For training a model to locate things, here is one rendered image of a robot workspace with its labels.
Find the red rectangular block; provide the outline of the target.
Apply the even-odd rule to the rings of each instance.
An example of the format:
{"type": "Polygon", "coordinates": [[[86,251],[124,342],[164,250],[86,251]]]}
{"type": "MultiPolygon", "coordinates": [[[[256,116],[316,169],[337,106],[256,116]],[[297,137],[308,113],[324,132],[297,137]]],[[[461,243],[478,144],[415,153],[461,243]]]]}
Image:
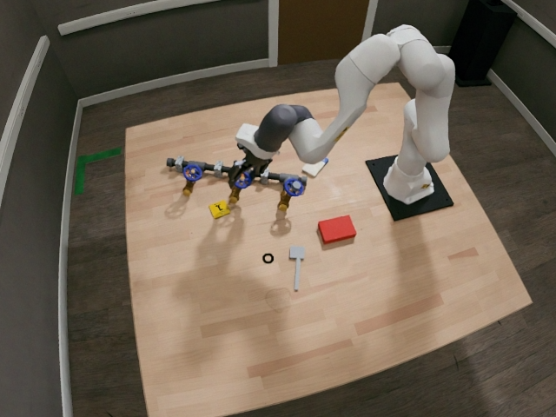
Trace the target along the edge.
{"type": "Polygon", "coordinates": [[[354,238],[357,234],[350,215],[320,221],[318,228],[324,245],[354,238]]]}

